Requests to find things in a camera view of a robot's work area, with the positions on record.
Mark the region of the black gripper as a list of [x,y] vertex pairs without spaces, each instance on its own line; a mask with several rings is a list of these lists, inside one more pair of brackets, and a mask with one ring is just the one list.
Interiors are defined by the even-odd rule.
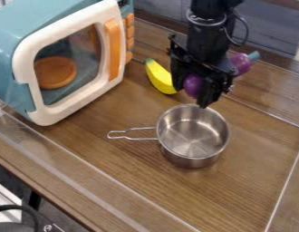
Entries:
[[238,72],[230,58],[223,54],[211,61],[203,61],[188,51],[188,37],[183,34],[169,34],[171,45],[168,54],[171,57],[171,74],[175,89],[184,88],[185,77],[199,74],[203,77],[201,90],[197,96],[197,104],[205,109],[219,101],[223,93],[230,93],[232,81]]

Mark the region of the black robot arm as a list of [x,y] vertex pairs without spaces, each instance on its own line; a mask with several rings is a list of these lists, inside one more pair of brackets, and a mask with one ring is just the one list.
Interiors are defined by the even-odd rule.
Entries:
[[243,46],[232,38],[236,21],[247,24],[236,12],[243,3],[244,0],[191,0],[188,34],[168,36],[175,89],[185,90],[204,109],[230,92],[234,79],[240,76],[240,66],[227,52],[231,45]]

